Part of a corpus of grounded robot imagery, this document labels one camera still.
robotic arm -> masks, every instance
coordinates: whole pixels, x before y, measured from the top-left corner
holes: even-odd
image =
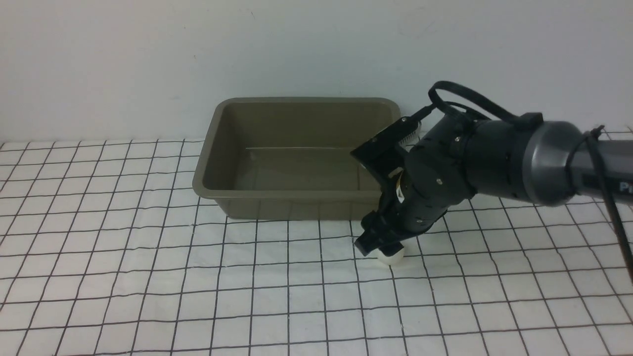
[[[445,102],[437,90],[500,120]],[[425,233],[451,205],[477,193],[549,207],[581,194],[605,200],[633,280],[630,244],[615,205],[633,204],[633,140],[598,141],[602,127],[583,134],[569,122],[545,122],[540,113],[518,117],[452,82],[437,82],[429,98],[431,105],[351,153],[382,190],[378,209],[362,219],[365,232],[354,243],[363,255],[375,249],[395,255],[400,241]],[[407,152],[399,142],[435,109],[444,117]]]

white fabric with black grid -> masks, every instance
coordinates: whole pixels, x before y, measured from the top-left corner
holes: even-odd
[[[633,353],[599,200],[476,196],[390,269],[359,222],[226,218],[191,189],[201,147],[0,146],[1,356]]]

plastic bin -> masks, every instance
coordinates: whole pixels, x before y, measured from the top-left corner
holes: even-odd
[[[193,188],[233,219],[360,219],[376,209],[380,188],[349,152],[399,117],[381,98],[226,100]]]

white object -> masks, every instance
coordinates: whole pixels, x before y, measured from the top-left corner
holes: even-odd
[[[387,256],[384,253],[382,253],[382,251],[380,251],[379,249],[375,250],[375,255],[378,258],[378,260],[381,261],[383,264],[386,264],[388,266],[393,266],[393,265],[398,264],[398,262],[402,261],[402,258],[404,257],[404,247],[400,249],[400,251],[396,252],[396,254],[393,256]]]

table surface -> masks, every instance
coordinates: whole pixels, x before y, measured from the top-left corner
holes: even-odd
[[[0,355],[633,353],[599,200],[476,196],[388,268],[355,221],[228,219],[191,189],[201,147],[0,147]]]

